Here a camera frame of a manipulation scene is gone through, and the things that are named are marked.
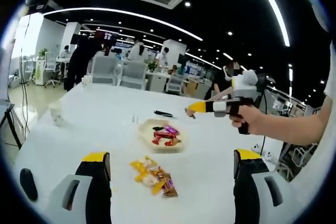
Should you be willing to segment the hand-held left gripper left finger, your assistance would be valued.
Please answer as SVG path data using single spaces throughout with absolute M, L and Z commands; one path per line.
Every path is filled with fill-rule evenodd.
M 110 182 L 110 154 L 88 154 L 50 193 L 46 218 L 50 223 L 111 223 Z

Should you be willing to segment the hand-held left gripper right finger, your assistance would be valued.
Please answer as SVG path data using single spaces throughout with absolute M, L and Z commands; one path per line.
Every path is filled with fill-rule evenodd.
M 292 190 L 262 157 L 234 150 L 235 223 L 292 223 Z

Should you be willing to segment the person's right hand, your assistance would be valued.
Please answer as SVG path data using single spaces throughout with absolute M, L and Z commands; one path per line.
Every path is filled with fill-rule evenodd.
M 248 124 L 247 132 L 252 135 L 262 135 L 262 120 L 264 114 L 254 106 L 241 105 L 238 110 L 238 115 L 230 115 L 229 119 L 232 126 L 241 128 L 244 124 Z

